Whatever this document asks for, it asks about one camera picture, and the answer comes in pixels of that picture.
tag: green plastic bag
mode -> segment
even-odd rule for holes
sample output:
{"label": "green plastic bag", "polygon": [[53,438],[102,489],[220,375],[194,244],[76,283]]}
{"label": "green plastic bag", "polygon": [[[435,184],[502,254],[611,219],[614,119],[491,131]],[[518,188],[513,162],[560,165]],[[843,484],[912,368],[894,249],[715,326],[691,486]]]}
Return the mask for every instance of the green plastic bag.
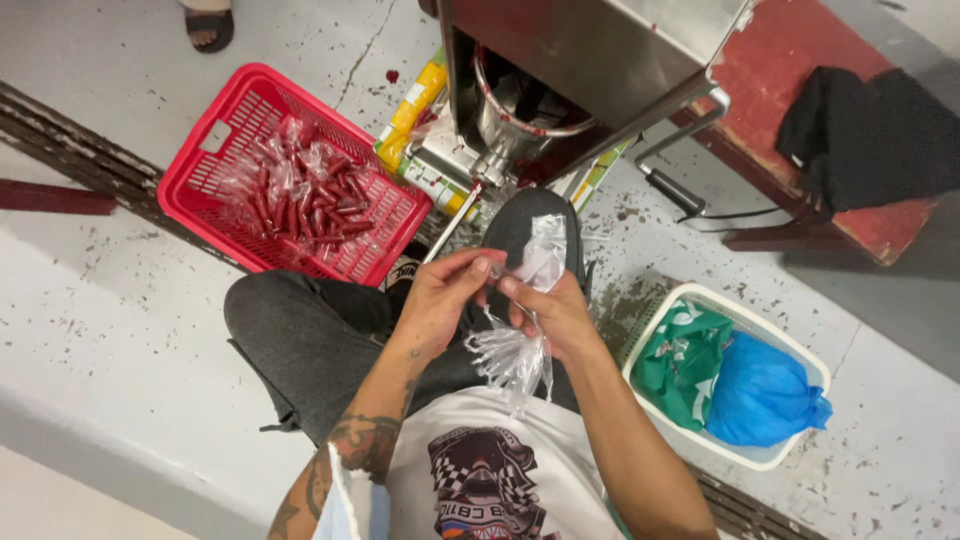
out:
{"label": "green plastic bag", "polygon": [[634,388],[681,428],[704,428],[733,321],[688,300],[660,320],[630,372]]}

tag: hand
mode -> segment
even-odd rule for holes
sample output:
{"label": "hand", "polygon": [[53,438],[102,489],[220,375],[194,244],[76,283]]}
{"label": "hand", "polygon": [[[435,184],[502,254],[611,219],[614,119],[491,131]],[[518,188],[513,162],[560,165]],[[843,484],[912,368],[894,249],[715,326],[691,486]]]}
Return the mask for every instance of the hand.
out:
{"label": "hand", "polygon": [[402,347],[411,359],[425,366],[450,344],[457,322],[470,298],[484,305],[483,285],[494,262],[507,260],[507,252],[468,248],[420,267],[388,346]]}
{"label": "hand", "polygon": [[572,358],[595,355],[598,349],[606,352],[606,346],[590,320],[584,293],[569,270],[564,272],[553,290],[545,294],[514,278],[503,278],[497,287],[513,300],[510,303],[511,324],[531,337],[537,334],[537,330],[519,306],[537,313],[543,334],[550,344],[550,354],[556,359],[567,363]]}

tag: blue plastic bag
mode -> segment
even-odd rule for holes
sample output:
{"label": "blue plastic bag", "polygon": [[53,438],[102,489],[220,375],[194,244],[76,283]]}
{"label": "blue plastic bag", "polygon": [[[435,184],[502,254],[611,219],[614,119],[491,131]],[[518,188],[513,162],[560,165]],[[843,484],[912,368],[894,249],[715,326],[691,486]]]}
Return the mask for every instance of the blue plastic bag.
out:
{"label": "blue plastic bag", "polygon": [[737,446],[771,447],[807,428],[827,428],[833,405],[792,356],[734,331],[713,385],[707,432]]}

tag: floor crack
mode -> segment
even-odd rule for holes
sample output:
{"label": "floor crack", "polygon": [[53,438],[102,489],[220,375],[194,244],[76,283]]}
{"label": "floor crack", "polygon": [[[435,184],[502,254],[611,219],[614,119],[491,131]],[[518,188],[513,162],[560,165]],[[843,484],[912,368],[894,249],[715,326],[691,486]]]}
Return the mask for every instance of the floor crack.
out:
{"label": "floor crack", "polygon": [[840,371],[840,366],[847,361],[847,354],[850,352],[850,349],[853,347],[853,341],[856,340],[856,335],[860,333],[860,329],[863,328],[863,321],[860,321],[856,324],[856,330],[853,331],[853,337],[850,339],[850,345],[847,346],[847,350],[843,353],[843,357],[840,358],[840,363],[837,364],[837,368],[833,370],[833,375],[830,376],[830,380],[837,378],[837,373]]}
{"label": "floor crack", "polygon": [[349,75],[347,75],[347,83],[344,85],[344,91],[340,93],[340,100],[337,102],[337,106],[334,107],[334,110],[337,110],[340,107],[340,104],[344,102],[344,98],[347,96],[347,90],[350,88],[350,85],[353,84],[353,73],[356,72],[357,68],[360,67],[360,62],[367,57],[367,53],[370,52],[370,48],[373,47],[373,41],[380,36],[380,33],[383,32],[383,27],[387,26],[387,21],[390,20],[390,13],[394,10],[394,4],[396,0],[390,3],[390,8],[387,9],[387,18],[383,19],[383,24],[380,25],[380,29],[376,31],[376,34],[370,38],[370,41],[367,42],[367,48],[364,49],[363,54],[360,55],[360,58],[353,64],[353,67],[350,69]]}

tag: stainless steel machine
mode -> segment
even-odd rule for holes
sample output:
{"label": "stainless steel machine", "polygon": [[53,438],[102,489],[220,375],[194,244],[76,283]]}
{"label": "stainless steel machine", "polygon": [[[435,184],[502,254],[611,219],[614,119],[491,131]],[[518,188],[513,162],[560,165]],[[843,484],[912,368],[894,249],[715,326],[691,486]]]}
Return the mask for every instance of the stainless steel machine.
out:
{"label": "stainless steel machine", "polygon": [[[709,66],[750,1],[439,0],[446,110],[466,151],[429,137],[416,151],[472,191],[428,258],[485,189],[550,184],[705,96],[716,107],[637,165],[723,116]],[[660,171],[644,174],[676,196]]]}

